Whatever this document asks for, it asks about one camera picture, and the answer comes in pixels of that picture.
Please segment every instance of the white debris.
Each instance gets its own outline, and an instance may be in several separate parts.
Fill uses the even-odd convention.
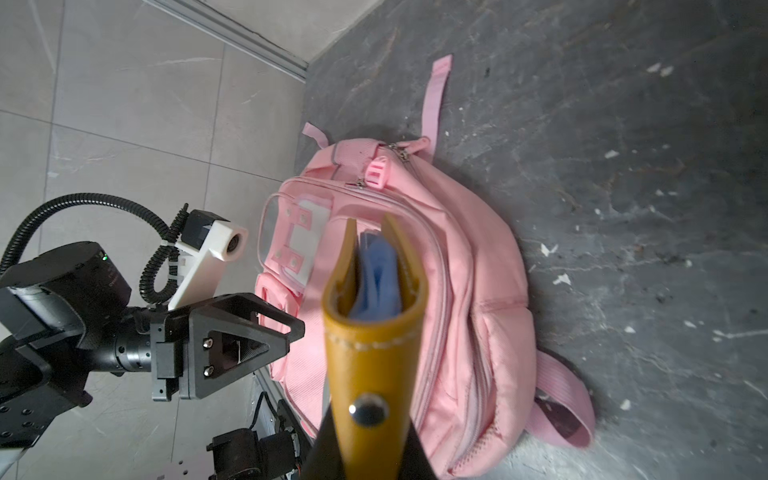
[[[549,250],[547,248],[547,246],[542,243],[541,244],[541,252],[544,254],[545,257],[549,257],[550,253],[554,253],[554,252],[558,251],[558,247],[559,247],[559,245],[555,245],[554,247],[552,247],[552,250]]]
[[[571,285],[571,279],[568,277],[567,273],[558,275],[558,279],[552,282],[552,285],[559,285],[560,283],[566,283],[567,285]]]
[[[765,400],[768,400],[768,396],[766,396],[765,392],[759,389],[754,383],[750,382],[749,380],[744,380],[744,385],[750,387],[755,392],[758,392]]]

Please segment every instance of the backpack zipper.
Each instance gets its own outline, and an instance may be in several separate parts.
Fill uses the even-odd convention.
[[[429,239],[432,242],[432,245],[435,248],[435,251],[437,252],[439,256],[439,264],[440,264],[440,289],[439,291],[442,292],[442,301],[440,303],[441,312],[440,315],[437,317],[438,322],[436,324],[435,332],[432,335],[432,339],[430,340],[429,345],[429,351],[427,352],[427,364],[425,366],[424,372],[425,372],[425,385],[423,389],[418,389],[417,391],[414,391],[414,400],[416,401],[416,405],[418,405],[418,409],[416,410],[415,418],[413,419],[414,426],[418,429],[421,427],[422,423],[424,422],[424,417],[426,415],[427,405],[429,403],[429,397],[432,393],[432,390],[435,387],[435,380],[437,378],[437,372],[439,363],[442,360],[443,350],[445,346],[445,337],[448,334],[448,301],[449,301],[449,292],[448,292],[448,265],[445,260],[445,255],[443,252],[442,247],[440,246],[440,242],[437,239],[437,236],[435,235],[434,230],[429,226],[429,222],[416,210],[412,209],[408,205],[404,204],[403,202],[400,202],[389,195],[385,194],[379,194],[374,191],[371,191],[369,188],[367,188],[365,181],[362,178],[358,178],[357,182],[347,183],[344,184],[344,187],[340,187],[338,185],[335,185],[333,183],[330,183],[332,180],[317,180],[310,177],[294,177],[291,180],[288,181],[299,181],[306,184],[312,184],[317,187],[323,187],[323,188],[329,188],[330,190],[336,190],[339,192],[342,192],[344,194],[353,195],[354,197],[360,197],[363,200],[367,201],[373,201],[372,198],[377,199],[380,203],[388,203],[391,204],[401,211],[408,214],[409,217],[411,217],[413,220],[416,220],[417,223],[419,223],[425,230],[429,232]]]
[[[422,179],[421,175],[419,174],[419,171],[416,170],[415,165],[411,162],[410,154],[406,151],[405,148],[398,146],[397,144],[387,144],[386,147],[391,150],[395,154],[395,156],[400,160],[400,163],[402,163],[402,166],[411,174],[413,177],[418,180],[421,184],[424,184],[424,180]],[[358,184],[360,184],[361,188],[364,188],[366,185],[362,181],[362,179],[358,179]],[[481,425],[481,405],[484,405],[485,402],[488,399],[488,387],[486,385],[486,368],[485,368],[485,362],[483,360],[482,356],[482,345],[480,344],[479,338],[477,336],[476,328],[474,326],[474,315],[470,312],[467,317],[467,321],[473,322],[472,330],[473,330],[473,356],[475,357],[475,364],[474,364],[474,372],[473,375],[475,377],[475,389],[471,391],[471,396],[468,400],[467,405],[467,413],[468,413],[468,426],[471,428],[468,428],[465,430],[465,435],[461,443],[459,444],[459,448],[461,448],[461,453],[454,456],[453,462],[454,466],[452,468],[456,468],[463,463],[465,463],[467,460],[469,460],[474,453],[474,447],[475,443],[479,440],[479,436],[482,434],[482,425]]]

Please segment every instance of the pink strap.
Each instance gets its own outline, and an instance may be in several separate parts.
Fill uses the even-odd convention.
[[[575,419],[579,426],[573,434],[565,438],[555,428],[541,406],[535,403],[525,429],[534,437],[552,445],[580,449],[588,447],[594,437],[594,410],[584,383],[565,365],[542,351],[536,352],[536,367],[536,387],[549,395],[552,402],[567,409],[574,417],[564,420],[572,422]],[[551,415],[553,414],[570,417],[559,408],[551,412]]]
[[[427,92],[424,94],[424,108],[422,109],[422,136],[429,139],[429,146],[424,150],[431,162],[435,155],[435,147],[438,138],[438,122],[440,118],[440,105],[442,104],[442,91],[448,80],[448,73],[453,64],[453,55],[446,55],[432,64],[432,76],[427,84]]]
[[[301,130],[301,133],[305,134],[307,137],[314,138],[317,142],[317,146],[320,148],[328,146],[328,137],[326,137],[323,131],[312,125],[310,122],[304,124],[304,129]]]

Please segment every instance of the blue cloth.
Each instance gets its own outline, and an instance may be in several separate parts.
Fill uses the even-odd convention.
[[[349,318],[379,322],[402,312],[397,279],[397,251],[378,233],[360,236],[360,278]]]

